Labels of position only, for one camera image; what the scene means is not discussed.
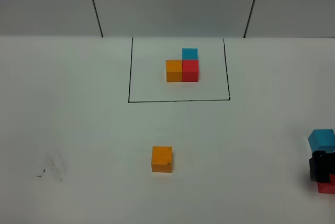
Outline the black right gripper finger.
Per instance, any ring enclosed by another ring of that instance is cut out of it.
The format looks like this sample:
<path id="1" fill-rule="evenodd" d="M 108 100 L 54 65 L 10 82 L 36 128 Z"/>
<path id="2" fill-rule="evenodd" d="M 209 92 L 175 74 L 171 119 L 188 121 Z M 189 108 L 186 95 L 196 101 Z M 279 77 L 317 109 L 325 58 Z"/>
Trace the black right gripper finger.
<path id="1" fill-rule="evenodd" d="M 319 183 L 331 183 L 331 174 L 334 174 L 334 152 L 327 153 L 318 150 L 312 153 L 309 159 L 310 179 Z"/>

